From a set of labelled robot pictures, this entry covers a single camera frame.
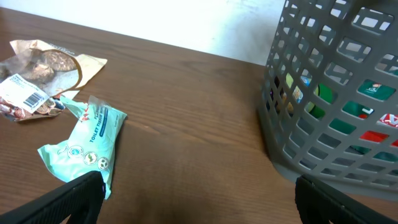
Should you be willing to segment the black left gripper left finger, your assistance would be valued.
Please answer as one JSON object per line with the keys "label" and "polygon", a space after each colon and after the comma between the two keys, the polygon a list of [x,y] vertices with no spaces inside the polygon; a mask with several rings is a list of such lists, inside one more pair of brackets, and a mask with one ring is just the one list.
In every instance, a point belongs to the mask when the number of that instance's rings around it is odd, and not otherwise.
{"label": "black left gripper left finger", "polygon": [[1,215],[1,223],[96,223],[105,198],[99,171],[90,171],[47,194]]}

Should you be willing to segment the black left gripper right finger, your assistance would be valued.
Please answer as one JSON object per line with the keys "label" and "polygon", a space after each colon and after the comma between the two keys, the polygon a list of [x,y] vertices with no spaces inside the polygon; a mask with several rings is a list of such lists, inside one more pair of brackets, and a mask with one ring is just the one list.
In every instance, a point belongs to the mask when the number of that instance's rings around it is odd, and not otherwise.
{"label": "black left gripper right finger", "polygon": [[303,224],[397,224],[307,174],[296,180],[295,204]]}

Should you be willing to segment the green red coffee sachet bag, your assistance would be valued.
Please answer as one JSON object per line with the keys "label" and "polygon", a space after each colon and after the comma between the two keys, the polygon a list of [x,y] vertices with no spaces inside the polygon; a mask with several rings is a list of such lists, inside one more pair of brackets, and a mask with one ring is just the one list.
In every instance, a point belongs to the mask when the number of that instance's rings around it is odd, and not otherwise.
{"label": "green red coffee sachet bag", "polygon": [[329,128],[342,139],[326,137],[326,158],[338,166],[383,170],[382,162],[397,162],[397,83],[366,78],[349,90],[328,100],[341,100]]}

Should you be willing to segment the mint toilet tissue wipes pack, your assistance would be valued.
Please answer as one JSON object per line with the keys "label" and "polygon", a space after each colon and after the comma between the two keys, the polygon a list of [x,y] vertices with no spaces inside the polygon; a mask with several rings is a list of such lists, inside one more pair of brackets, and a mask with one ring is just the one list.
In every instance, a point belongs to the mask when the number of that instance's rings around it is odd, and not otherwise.
{"label": "mint toilet tissue wipes pack", "polygon": [[90,96],[87,103],[61,97],[60,101],[78,118],[69,138],[44,145],[38,153],[56,178],[69,182],[90,171],[99,171],[105,183],[105,199],[111,195],[115,142],[127,114]]}

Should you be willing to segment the grey plastic slotted basket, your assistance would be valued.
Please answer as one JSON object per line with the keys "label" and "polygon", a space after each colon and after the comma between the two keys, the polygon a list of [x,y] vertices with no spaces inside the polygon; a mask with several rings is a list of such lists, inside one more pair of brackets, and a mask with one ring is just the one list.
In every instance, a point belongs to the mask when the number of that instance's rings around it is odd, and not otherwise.
{"label": "grey plastic slotted basket", "polygon": [[286,0],[258,112],[282,177],[397,200],[397,2]]}

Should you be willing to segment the beige mushroom snack pouch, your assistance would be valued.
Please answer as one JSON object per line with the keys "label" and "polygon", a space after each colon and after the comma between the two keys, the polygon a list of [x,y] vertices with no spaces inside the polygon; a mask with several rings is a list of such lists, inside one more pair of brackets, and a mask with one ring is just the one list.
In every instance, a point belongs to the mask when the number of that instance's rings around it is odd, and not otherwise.
{"label": "beige mushroom snack pouch", "polygon": [[20,122],[58,116],[64,96],[73,99],[106,65],[42,40],[12,40],[14,56],[1,62],[1,114]]}

